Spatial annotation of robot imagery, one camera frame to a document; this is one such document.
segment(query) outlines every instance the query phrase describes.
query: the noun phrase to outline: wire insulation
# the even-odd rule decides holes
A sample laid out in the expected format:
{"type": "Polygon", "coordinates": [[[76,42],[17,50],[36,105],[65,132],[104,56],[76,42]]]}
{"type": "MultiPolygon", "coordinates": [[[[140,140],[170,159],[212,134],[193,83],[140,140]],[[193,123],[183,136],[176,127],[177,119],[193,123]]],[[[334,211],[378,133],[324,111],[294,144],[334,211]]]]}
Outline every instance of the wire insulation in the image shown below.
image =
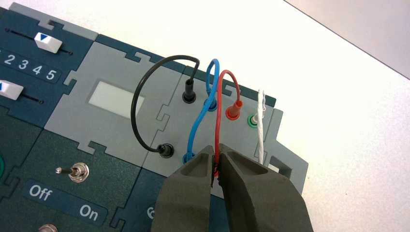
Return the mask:
{"type": "Polygon", "coordinates": [[[169,62],[169,61],[173,61],[173,60],[177,60],[177,59],[184,59],[184,60],[189,60],[192,62],[195,62],[195,68],[192,71],[192,75],[190,77],[190,81],[193,81],[193,77],[196,74],[196,71],[198,70],[199,67],[199,60],[197,58],[194,57],[190,57],[190,56],[185,56],[185,55],[176,55],[176,56],[171,56],[171,57],[166,57],[161,59],[160,61],[158,61],[156,64],[154,64],[145,74],[144,76],[141,78],[140,82],[137,85],[137,88],[135,89],[134,92],[134,96],[132,98],[132,103],[131,103],[131,125],[132,125],[132,131],[134,132],[135,137],[137,138],[138,142],[141,144],[141,146],[143,148],[145,148],[146,150],[150,151],[150,152],[163,152],[165,150],[164,144],[160,144],[158,145],[157,148],[152,148],[149,145],[147,145],[144,140],[142,139],[139,131],[138,131],[138,127],[137,127],[137,122],[136,122],[136,108],[137,108],[137,102],[138,102],[138,98],[141,94],[141,90],[145,84],[145,82],[148,80],[148,78],[155,72],[156,69],[158,69],[159,67],[161,67],[163,64],[169,62]]]}
{"type": "Polygon", "coordinates": [[[218,87],[219,70],[220,70],[219,61],[217,59],[213,59],[208,65],[208,68],[206,70],[206,86],[207,88],[209,87],[210,72],[213,66],[215,66],[214,85],[212,86],[212,90],[210,91],[210,93],[208,93],[209,97],[205,101],[205,104],[202,107],[201,112],[199,113],[198,117],[196,118],[195,122],[192,125],[190,136],[188,139],[187,153],[184,155],[184,160],[183,160],[184,163],[188,162],[194,156],[194,154],[192,153],[192,147],[193,147],[193,141],[195,139],[196,131],[198,130],[198,127],[201,124],[201,121],[204,118],[209,107],[211,106],[213,100],[215,99],[215,94],[217,92],[217,87],[218,87]]]}
{"type": "Polygon", "coordinates": [[[222,80],[225,74],[228,74],[231,76],[232,80],[235,83],[235,88],[236,88],[236,102],[240,102],[240,88],[239,84],[236,81],[235,75],[229,71],[229,70],[223,70],[220,75],[219,75],[219,80],[218,80],[218,109],[217,109],[217,122],[215,125],[215,170],[214,170],[214,176],[218,175],[218,165],[219,165],[219,159],[220,159],[220,120],[221,120],[221,115],[222,115],[222,80]]]}
{"type": "Polygon", "coordinates": [[[264,124],[262,118],[264,117],[264,105],[265,93],[262,89],[258,92],[258,107],[257,107],[257,127],[258,127],[258,154],[259,163],[264,163],[264,124]]]}

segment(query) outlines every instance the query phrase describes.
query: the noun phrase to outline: electronics trainer board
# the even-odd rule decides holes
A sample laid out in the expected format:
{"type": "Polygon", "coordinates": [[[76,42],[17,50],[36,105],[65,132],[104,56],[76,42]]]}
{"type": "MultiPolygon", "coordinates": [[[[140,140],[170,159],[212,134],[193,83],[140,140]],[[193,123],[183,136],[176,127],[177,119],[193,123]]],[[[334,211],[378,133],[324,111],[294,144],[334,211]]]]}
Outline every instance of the electronics trainer board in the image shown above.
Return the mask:
{"type": "MultiPolygon", "coordinates": [[[[164,179],[183,165],[190,128],[207,99],[205,73],[196,101],[183,102],[193,68],[169,62],[146,83],[138,126],[152,145],[169,142],[169,159],[146,151],[131,129],[132,93],[162,57],[13,3],[0,8],[0,225],[2,231],[146,232],[164,179]],[[54,53],[54,44],[59,49],[54,53]],[[75,180],[55,173],[77,165],[75,180]]],[[[241,88],[238,120],[222,118],[221,142],[257,160],[257,131],[248,125],[257,92],[241,88]]],[[[223,82],[223,109],[235,101],[223,82]]],[[[276,141],[282,112],[266,97],[264,165],[276,167],[302,193],[308,164],[276,141]]],[[[194,152],[213,144],[216,112],[197,132],[194,152]]],[[[228,231],[221,188],[212,188],[209,230],[228,231]]]]}

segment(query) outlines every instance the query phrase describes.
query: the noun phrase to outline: blue triangle marker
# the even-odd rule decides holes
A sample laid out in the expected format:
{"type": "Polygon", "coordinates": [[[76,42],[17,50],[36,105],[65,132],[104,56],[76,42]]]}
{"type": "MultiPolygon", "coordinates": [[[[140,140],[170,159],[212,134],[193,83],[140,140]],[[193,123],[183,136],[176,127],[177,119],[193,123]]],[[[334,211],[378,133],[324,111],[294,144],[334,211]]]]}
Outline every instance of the blue triangle marker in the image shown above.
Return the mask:
{"type": "Polygon", "coordinates": [[[45,39],[45,38],[47,38],[47,35],[40,34],[40,40],[43,40],[43,39],[45,39]]]}

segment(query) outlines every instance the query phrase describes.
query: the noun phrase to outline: red wire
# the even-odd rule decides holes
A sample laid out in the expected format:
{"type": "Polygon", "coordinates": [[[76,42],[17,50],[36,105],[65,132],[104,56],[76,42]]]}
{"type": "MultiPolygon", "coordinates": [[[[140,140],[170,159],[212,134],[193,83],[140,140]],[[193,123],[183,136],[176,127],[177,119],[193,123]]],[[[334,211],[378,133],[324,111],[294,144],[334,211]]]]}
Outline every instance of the red wire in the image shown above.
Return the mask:
{"type": "Polygon", "coordinates": [[[220,158],[219,137],[220,137],[220,119],[221,119],[221,115],[222,115],[222,80],[223,80],[223,76],[225,74],[230,75],[232,80],[235,83],[236,102],[240,101],[240,94],[241,94],[238,82],[236,81],[236,78],[235,78],[234,74],[229,70],[223,70],[220,73],[219,79],[218,79],[218,109],[217,109],[217,123],[216,123],[216,126],[215,126],[215,170],[214,170],[214,176],[218,175],[218,171],[216,170],[216,168],[219,165],[219,158],[220,158]]]}

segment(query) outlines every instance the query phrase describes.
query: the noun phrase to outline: black wire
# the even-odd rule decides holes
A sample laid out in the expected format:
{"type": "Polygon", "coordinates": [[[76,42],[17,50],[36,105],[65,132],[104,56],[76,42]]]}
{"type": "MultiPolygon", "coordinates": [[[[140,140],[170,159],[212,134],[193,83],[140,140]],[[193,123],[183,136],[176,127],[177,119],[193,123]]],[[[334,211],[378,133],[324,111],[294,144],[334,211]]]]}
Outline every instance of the black wire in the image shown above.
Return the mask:
{"type": "Polygon", "coordinates": [[[138,132],[137,128],[137,122],[136,122],[136,108],[137,108],[137,102],[138,102],[138,97],[140,96],[142,87],[144,86],[145,82],[148,80],[148,78],[155,72],[156,69],[161,67],[163,64],[177,60],[177,59],[184,59],[184,60],[189,60],[192,62],[195,62],[195,68],[193,69],[193,72],[190,77],[190,81],[193,81],[193,77],[195,76],[196,71],[198,70],[199,67],[199,60],[194,57],[190,56],[185,56],[185,55],[176,55],[176,56],[171,56],[167,58],[163,58],[162,60],[158,61],[156,64],[154,64],[141,78],[140,82],[137,85],[137,88],[135,89],[134,96],[132,98],[132,103],[131,103],[131,125],[132,125],[132,131],[134,132],[135,137],[137,138],[138,142],[144,147],[146,150],[150,152],[162,152],[164,150],[164,145],[160,144],[158,145],[157,148],[152,148],[148,146],[144,140],[142,139],[140,133],[138,132]]]}

